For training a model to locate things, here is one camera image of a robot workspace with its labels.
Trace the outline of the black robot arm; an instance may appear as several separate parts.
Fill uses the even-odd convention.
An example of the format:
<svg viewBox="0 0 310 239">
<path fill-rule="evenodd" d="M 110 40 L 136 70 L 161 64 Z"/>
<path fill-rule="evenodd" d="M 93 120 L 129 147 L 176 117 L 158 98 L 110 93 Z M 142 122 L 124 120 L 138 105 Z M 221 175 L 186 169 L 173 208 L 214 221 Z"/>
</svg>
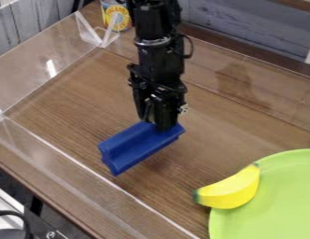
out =
<svg viewBox="0 0 310 239">
<path fill-rule="evenodd" d="M 133 45 L 138 62 L 129 63 L 128 84 L 137 115 L 158 131 L 177 124 L 184 111 L 185 85 L 181 81 L 184 60 L 193 44 L 177 29 L 181 22 L 178 0 L 114 0 L 125 4 L 134 27 Z"/>
</svg>

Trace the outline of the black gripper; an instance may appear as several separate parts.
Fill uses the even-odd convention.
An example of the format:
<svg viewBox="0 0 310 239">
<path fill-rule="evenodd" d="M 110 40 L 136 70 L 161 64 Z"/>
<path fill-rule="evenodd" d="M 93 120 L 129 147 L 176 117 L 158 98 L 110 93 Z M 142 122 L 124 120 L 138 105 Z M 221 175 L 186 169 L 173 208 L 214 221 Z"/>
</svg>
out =
<svg viewBox="0 0 310 239">
<path fill-rule="evenodd" d="M 137 64 L 126 65 L 128 85 L 141 121 L 154 123 L 164 132 L 177 123 L 177 115 L 185 112 L 184 94 L 186 87 L 178 77 L 154 80 L 141 74 Z"/>
</svg>

